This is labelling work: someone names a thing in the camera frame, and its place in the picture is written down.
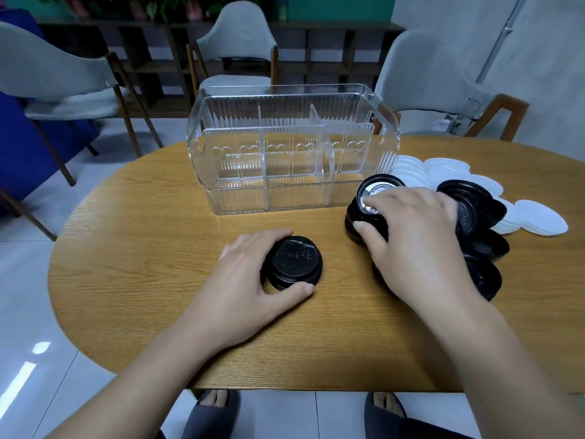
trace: forearm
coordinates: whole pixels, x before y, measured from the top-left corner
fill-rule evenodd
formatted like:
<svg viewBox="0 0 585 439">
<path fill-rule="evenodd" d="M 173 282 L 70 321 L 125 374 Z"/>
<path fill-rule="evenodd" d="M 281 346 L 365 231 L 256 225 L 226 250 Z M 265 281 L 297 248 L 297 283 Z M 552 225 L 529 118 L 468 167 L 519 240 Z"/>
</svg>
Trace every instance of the forearm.
<svg viewBox="0 0 585 439">
<path fill-rule="evenodd" d="M 215 353 L 205 337 L 184 330 L 179 319 L 48 438 L 154 437 L 180 392 Z"/>
<path fill-rule="evenodd" d="M 482 436 L 585 437 L 580 408 L 548 379 L 499 311 L 466 295 L 472 297 L 455 307 L 420 314 L 455 364 Z"/>
</svg>

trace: left hand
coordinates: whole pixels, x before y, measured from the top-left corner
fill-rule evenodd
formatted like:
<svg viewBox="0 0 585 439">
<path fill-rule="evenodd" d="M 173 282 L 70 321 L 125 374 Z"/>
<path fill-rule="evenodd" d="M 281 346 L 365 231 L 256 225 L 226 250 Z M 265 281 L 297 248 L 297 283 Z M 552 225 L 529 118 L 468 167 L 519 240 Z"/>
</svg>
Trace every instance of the left hand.
<svg viewBox="0 0 585 439">
<path fill-rule="evenodd" d="M 260 283 L 266 255 L 275 242 L 291 234 L 291 229 L 272 229 L 240 235 L 234 244 L 225 246 L 181 319 L 187 325 L 197 323 L 220 351 L 249 339 L 305 300 L 314 285 L 297 282 L 277 294 L 266 294 Z"/>
</svg>

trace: human hand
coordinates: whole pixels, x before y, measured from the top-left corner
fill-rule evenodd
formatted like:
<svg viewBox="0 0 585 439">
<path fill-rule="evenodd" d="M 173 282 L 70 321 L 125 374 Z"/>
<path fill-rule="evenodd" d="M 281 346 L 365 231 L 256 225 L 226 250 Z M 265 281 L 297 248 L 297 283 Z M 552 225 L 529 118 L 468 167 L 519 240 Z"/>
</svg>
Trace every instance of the human hand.
<svg viewBox="0 0 585 439">
<path fill-rule="evenodd" d="M 427 188 L 396 187 L 364 203 L 386 219 L 388 242 L 369 223 L 355 222 L 354 227 L 402 301 L 416 311 L 432 309 L 475 289 L 455 236 L 455 200 Z"/>
<path fill-rule="evenodd" d="M 277 294 L 262 289 L 260 269 L 266 255 L 275 242 L 291 234 L 290 229 L 273 229 L 240 235 L 223 248 L 217 266 L 183 315 L 202 327 L 217 351 L 249 339 L 313 293 L 314 285 L 306 282 Z"/>
</svg>

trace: bottle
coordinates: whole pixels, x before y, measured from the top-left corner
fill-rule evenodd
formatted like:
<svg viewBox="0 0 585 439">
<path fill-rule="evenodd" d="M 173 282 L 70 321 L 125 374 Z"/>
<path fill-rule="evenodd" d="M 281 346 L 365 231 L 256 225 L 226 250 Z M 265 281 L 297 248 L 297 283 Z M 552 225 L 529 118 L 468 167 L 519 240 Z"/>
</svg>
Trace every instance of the bottle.
<svg viewBox="0 0 585 439">
<path fill-rule="evenodd" d="M 289 19 L 289 0 L 278 0 L 278 21 Z"/>
</svg>

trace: plastic organizer bin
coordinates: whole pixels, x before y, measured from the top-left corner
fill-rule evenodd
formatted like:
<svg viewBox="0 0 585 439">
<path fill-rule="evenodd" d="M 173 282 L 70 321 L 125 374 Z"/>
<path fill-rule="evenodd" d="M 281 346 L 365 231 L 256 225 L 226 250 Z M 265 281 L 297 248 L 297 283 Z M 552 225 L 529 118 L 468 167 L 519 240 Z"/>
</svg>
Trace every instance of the plastic organizer bin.
<svg viewBox="0 0 585 439">
<path fill-rule="evenodd" d="M 399 130 L 364 85 L 206 87 L 187 141 L 213 212 L 225 214 L 347 206 L 365 178 L 392 170 Z"/>
</svg>

